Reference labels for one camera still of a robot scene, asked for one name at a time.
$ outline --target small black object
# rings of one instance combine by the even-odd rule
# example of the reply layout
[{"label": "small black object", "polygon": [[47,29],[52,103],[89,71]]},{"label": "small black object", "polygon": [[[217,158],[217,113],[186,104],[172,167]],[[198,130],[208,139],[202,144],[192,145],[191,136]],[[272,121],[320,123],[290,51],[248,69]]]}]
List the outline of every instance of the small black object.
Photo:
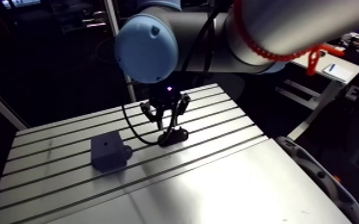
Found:
[{"label": "small black object", "polygon": [[123,144],[117,131],[91,139],[91,163],[101,172],[125,167],[131,156],[131,147]]},{"label": "small black object", "polygon": [[320,57],[322,58],[322,57],[324,57],[324,56],[326,56],[326,52],[325,51],[320,51]]},{"label": "small black object", "polygon": [[[163,135],[159,136],[159,140],[162,139],[166,135],[166,132],[163,132]],[[173,144],[177,144],[183,142],[188,139],[189,133],[187,130],[179,127],[178,130],[172,129],[170,135],[168,136],[167,140],[160,143],[161,147],[167,147]]]}]

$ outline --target cable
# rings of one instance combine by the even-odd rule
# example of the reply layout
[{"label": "cable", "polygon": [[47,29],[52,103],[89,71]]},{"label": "cable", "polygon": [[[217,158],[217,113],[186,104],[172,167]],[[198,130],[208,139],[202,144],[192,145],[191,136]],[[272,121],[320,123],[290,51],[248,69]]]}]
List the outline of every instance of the cable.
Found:
[{"label": "cable", "polygon": [[174,127],[174,121],[175,121],[175,117],[177,116],[177,105],[178,102],[176,102],[173,107],[174,109],[172,110],[172,114],[171,114],[171,120],[170,120],[170,125],[167,127],[167,131],[164,135],[164,137],[156,142],[150,142],[147,141],[145,139],[143,139],[134,129],[134,127],[131,125],[131,122],[128,119],[128,116],[126,115],[126,111],[125,111],[125,107],[124,105],[121,105],[121,109],[122,109],[122,113],[124,114],[124,118],[126,120],[126,123],[128,124],[129,128],[131,129],[132,133],[135,135],[135,137],[137,137],[137,139],[139,139],[139,141],[147,144],[147,145],[159,145],[163,142],[165,142],[168,139],[168,136],[171,133],[172,128]]},{"label": "cable", "polygon": [[213,48],[215,42],[215,29],[213,24],[211,24],[208,28],[208,36],[206,40],[206,51],[205,51],[205,65],[203,66],[203,71],[200,75],[196,76],[195,87],[200,87],[203,85],[206,79],[211,79],[213,77],[212,73],[209,73],[210,66],[212,64],[213,59]]},{"label": "cable", "polygon": [[212,14],[209,16],[209,18],[206,20],[206,22],[204,23],[204,25],[202,26],[202,28],[200,29],[199,33],[196,36],[195,41],[192,43],[191,48],[188,51],[187,56],[185,57],[184,63],[182,64],[182,69],[181,72],[185,72],[187,71],[189,62],[192,59],[192,55],[194,54],[199,42],[202,40],[203,36],[205,35],[206,31],[208,30],[208,28],[210,27],[210,25],[213,23],[213,20],[217,17],[217,15],[219,14],[220,10],[221,10],[221,4],[223,4],[223,2],[225,1],[221,1],[220,4],[214,8]]},{"label": "cable", "polygon": [[99,56],[99,49],[100,49],[100,47],[101,47],[102,45],[104,45],[105,43],[107,43],[108,41],[113,41],[113,40],[114,40],[114,38],[105,39],[104,41],[100,42],[100,43],[96,46],[96,49],[95,49],[95,58],[96,58],[96,60],[98,60],[98,61],[100,61],[100,62],[102,62],[102,63],[104,63],[104,64],[112,64],[112,65],[117,64],[117,62],[115,62],[115,61],[107,61],[107,60],[105,60],[105,59],[103,59],[103,58],[101,58],[101,57]]}]

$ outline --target metal pole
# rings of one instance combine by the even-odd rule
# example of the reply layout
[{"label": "metal pole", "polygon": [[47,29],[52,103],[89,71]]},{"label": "metal pole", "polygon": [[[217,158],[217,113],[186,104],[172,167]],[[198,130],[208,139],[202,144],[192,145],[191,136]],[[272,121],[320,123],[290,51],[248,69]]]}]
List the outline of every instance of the metal pole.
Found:
[{"label": "metal pole", "polygon": [[[109,17],[113,36],[116,37],[120,32],[120,29],[118,28],[116,11],[114,10],[114,3],[112,0],[104,0],[104,4],[106,5],[107,15]],[[124,77],[125,77],[126,87],[128,88],[129,98],[131,99],[131,102],[136,102],[137,98],[135,96],[134,87],[132,84],[127,84],[130,83],[132,80],[127,74],[124,74]]]},{"label": "metal pole", "polygon": [[18,130],[24,130],[28,127],[0,100],[0,113],[9,120]]}]

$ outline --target metal work surface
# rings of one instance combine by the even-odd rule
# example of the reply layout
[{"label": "metal work surface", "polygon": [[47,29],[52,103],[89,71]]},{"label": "metal work surface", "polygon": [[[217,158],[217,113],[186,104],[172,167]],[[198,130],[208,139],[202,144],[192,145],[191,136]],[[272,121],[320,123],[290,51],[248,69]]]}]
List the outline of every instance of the metal work surface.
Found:
[{"label": "metal work surface", "polygon": [[350,223],[272,139],[226,155],[51,223]]},{"label": "metal work surface", "polygon": [[[0,180],[0,224],[50,222],[267,139],[216,84],[185,92],[192,101],[178,123],[189,139],[167,148],[136,139],[119,107],[19,131]],[[137,132],[157,139],[139,102],[126,108]],[[113,130],[134,155],[125,170],[100,173],[90,165],[90,139]]]},{"label": "metal work surface", "polygon": [[[185,92],[192,101],[178,122],[189,138],[166,148],[134,138],[119,108],[19,131],[0,180],[0,224],[348,223],[217,84]],[[138,105],[126,106],[132,124],[156,139]],[[90,138],[113,130],[134,154],[100,173]]]}]

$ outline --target light blue joint cap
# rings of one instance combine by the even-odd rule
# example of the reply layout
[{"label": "light blue joint cap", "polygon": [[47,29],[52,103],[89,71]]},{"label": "light blue joint cap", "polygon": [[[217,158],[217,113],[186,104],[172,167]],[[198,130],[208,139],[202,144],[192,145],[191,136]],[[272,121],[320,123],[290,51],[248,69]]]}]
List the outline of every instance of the light blue joint cap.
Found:
[{"label": "light blue joint cap", "polygon": [[131,78],[141,83],[156,83],[176,68],[178,45],[163,22],[139,14],[128,20],[117,35],[115,55]]},{"label": "light blue joint cap", "polygon": [[267,73],[276,73],[280,70],[283,70],[285,65],[288,63],[288,61],[276,61],[271,65],[270,68],[268,68],[266,71],[257,73],[257,74],[267,74]]},{"label": "light blue joint cap", "polygon": [[138,8],[144,8],[152,5],[161,5],[182,11],[181,0],[138,0]]}]

